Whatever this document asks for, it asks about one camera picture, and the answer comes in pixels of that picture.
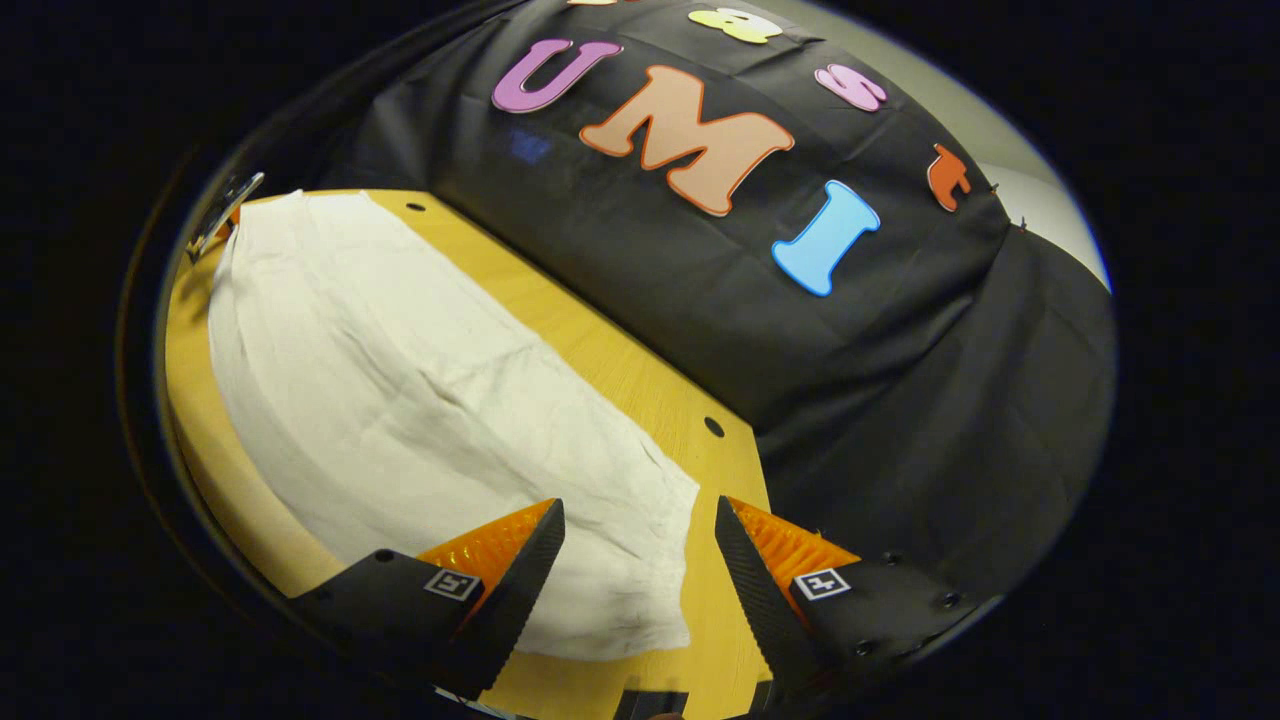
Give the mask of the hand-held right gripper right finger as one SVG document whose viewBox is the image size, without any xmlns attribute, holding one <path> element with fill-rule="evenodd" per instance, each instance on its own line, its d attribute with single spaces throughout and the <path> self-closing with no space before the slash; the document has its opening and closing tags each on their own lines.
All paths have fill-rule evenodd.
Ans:
<svg viewBox="0 0 1280 720">
<path fill-rule="evenodd" d="M 891 555 L 861 559 L 721 496 L 716 542 L 783 706 L 869 694 L 986 616 L 986 600 Z"/>
</svg>

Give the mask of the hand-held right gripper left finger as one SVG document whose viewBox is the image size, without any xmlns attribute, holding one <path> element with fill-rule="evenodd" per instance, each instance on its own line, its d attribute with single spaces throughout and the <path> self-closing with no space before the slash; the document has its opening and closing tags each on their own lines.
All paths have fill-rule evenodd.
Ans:
<svg viewBox="0 0 1280 720">
<path fill-rule="evenodd" d="M 476 700 L 497 683 L 564 542 L 548 498 L 419 556 L 376 550 L 289 600 L 342 653 L 398 682 Z"/>
</svg>

